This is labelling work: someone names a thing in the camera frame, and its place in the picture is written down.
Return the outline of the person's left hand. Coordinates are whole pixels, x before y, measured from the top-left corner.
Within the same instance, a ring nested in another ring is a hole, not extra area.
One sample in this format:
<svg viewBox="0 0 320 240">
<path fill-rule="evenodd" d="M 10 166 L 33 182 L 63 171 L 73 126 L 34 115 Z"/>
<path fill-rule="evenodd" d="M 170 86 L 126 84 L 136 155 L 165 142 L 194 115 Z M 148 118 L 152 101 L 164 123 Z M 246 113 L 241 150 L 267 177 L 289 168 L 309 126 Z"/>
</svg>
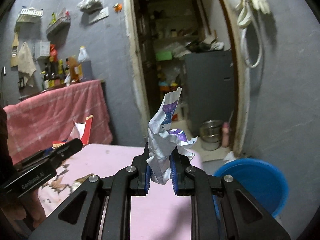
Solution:
<svg viewBox="0 0 320 240">
<path fill-rule="evenodd" d="M 38 192 L 34 191 L 21 199 L 12 198 L 1 204 L 1 210 L 10 222 L 23 220 L 27 214 L 31 215 L 32 226 L 38 227 L 45 219 L 46 214 L 39 200 Z"/>
</svg>

